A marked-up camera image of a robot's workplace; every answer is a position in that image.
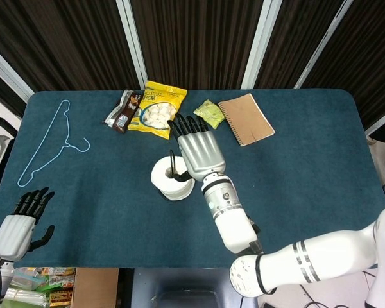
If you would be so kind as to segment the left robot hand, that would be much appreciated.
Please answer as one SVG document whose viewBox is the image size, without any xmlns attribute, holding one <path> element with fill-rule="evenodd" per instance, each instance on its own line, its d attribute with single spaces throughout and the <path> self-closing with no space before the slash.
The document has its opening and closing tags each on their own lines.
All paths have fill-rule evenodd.
<svg viewBox="0 0 385 308">
<path fill-rule="evenodd" d="M 17 262 L 28 252 L 46 245 L 55 231 L 49 225 L 46 233 L 34 241 L 33 233 L 47 204 L 55 192 L 48 187 L 23 194 L 15 205 L 14 211 L 7 215 L 0 226 L 0 260 Z"/>
</svg>

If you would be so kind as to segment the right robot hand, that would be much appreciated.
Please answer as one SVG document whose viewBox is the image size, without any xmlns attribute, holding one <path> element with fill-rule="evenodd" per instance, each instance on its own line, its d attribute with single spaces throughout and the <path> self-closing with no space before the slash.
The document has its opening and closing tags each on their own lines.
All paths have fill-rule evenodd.
<svg viewBox="0 0 385 308">
<path fill-rule="evenodd" d="M 202 117 L 198 115 L 184 117 L 175 114 L 175 118 L 168 120 L 167 124 L 178 143 L 187 168 L 182 174 L 178 174 L 175 173 L 175 165 L 172 164 L 172 178 L 179 182 L 190 179 L 202 182 L 210 174 L 225 171 L 225 158 L 214 134 Z"/>
</svg>

